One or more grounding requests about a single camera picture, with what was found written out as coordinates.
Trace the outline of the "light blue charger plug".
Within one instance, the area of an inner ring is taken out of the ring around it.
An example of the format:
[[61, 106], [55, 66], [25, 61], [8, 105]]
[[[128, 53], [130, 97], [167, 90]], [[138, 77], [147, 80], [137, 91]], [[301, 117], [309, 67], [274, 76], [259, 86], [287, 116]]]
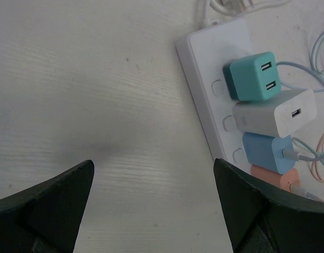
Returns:
[[291, 136], [285, 138], [244, 133], [244, 150], [250, 164], [278, 174], [285, 174], [295, 166], [295, 161], [283, 156], [283, 150], [292, 150]]

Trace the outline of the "white power strip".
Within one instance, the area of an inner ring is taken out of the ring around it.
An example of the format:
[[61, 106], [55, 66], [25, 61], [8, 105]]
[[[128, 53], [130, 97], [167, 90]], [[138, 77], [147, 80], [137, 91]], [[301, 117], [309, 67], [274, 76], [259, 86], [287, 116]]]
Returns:
[[177, 53], [191, 91], [213, 159], [224, 159], [246, 173], [251, 172], [242, 137], [233, 116], [232, 100], [223, 66], [253, 55], [244, 19], [212, 25], [182, 37]]

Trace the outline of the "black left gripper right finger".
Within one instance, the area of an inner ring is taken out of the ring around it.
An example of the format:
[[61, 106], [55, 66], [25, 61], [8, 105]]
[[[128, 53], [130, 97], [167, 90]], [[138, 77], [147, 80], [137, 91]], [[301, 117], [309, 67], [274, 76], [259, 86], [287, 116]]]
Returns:
[[324, 202], [281, 190], [223, 159], [213, 171], [234, 252], [324, 252]]

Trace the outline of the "orange charger plug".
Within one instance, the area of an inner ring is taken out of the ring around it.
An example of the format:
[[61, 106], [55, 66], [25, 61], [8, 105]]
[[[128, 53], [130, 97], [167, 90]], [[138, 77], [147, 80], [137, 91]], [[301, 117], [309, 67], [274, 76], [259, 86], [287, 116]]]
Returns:
[[252, 165], [251, 175], [288, 192], [292, 192], [293, 187], [301, 186], [299, 173], [296, 168], [292, 168], [285, 174], [279, 174], [277, 172]]

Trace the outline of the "teal dual usb charger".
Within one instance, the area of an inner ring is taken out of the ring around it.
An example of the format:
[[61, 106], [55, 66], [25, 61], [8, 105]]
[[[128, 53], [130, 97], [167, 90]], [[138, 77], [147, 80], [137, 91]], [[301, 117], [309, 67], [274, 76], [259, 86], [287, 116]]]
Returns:
[[249, 55], [223, 66], [232, 100], [265, 101], [281, 92], [279, 73], [272, 52]]

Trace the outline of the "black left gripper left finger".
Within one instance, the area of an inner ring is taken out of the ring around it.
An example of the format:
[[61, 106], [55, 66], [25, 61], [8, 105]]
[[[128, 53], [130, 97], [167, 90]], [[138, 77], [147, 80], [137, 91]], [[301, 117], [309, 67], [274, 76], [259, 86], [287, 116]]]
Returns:
[[0, 199], [0, 252], [73, 252], [93, 177], [86, 160]]

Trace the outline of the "white charger plug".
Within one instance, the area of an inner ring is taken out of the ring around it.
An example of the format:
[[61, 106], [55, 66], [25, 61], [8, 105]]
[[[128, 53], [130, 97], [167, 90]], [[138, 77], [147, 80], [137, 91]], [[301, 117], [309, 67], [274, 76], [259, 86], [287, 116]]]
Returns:
[[285, 138], [317, 116], [312, 90], [284, 90], [257, 102], [239, 102], [233, 107], [241, 132]]

